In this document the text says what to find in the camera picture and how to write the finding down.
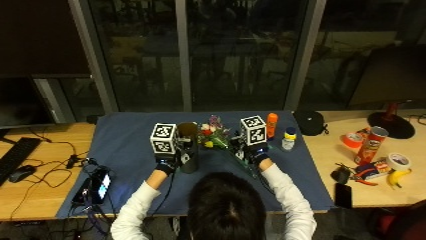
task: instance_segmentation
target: yellow banana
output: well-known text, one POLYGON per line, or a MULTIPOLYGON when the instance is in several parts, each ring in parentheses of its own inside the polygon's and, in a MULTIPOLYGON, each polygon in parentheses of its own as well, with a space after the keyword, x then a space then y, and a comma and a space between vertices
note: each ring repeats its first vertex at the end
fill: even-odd
POLYGON ((403 176, 403 175, 407 175, 408 173, 411 173, 411 169, 407 169, 407 170, 402 170, 402 171, 392 171, 388 175, 387 175, 387 183, 391 187, 396 186, 400 188, 400 185, 399 185, 399 178, 403 176))

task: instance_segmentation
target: monitor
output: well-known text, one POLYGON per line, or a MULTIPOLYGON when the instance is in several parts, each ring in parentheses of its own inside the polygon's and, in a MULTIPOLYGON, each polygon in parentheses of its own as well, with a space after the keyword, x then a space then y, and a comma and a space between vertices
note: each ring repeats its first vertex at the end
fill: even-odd
POLYGON ((10 128, 54 124, 37 89, 26 76, 0 76, 0 140, 10 128))
POLYGON ((391 46, 371 51, 348 105, 387 103, 387 111, 372 113, 370 126, 383 127, 388 137, 410 138, 414 127, 395 115, 398 103, 426 100, 426 45, 391 46))

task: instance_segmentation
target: chair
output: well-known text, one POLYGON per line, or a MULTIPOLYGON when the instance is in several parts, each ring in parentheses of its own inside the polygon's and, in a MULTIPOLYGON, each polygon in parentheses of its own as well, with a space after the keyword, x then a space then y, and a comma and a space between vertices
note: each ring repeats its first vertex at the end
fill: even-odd
POLYGON ((426 236, 426 200, 376 218, 376 232, 384 240, 422 240, 426 236))

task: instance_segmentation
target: pringles can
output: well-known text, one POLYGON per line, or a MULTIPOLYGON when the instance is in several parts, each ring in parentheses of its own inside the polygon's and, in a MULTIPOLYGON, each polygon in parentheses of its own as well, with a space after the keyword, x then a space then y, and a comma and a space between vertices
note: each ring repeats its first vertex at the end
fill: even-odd
POLYGON ((376 153, 376 150, 380 147, 382 142, 387 137, 387 135, 388 135, 388 132, 386 131, 384 128, 380 128, 376 126, 371 127, 370 133, 366 139, 363 139, 360 149, 354 159, 358 165, 364 165, 371 162, 374 155, 376 153))

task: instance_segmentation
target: black glove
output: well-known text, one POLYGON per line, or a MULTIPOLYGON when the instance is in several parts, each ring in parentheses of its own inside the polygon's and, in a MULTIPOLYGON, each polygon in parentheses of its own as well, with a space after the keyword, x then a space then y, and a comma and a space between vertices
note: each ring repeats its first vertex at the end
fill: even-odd
POLYGON ((155 169, 162 171, 167 176, 174 173, 175 168, 181 165, 179 153, 175 154, 155 154, 155 169))
POLYGON ((249 162, 253 163, 255 166, 259 165, 259 163, 269 158, 266 152, 267 152, 267 143, 262 142, 258 144, 254 144, 251 146, 245 147, 246 156, 249 159, 249 162))

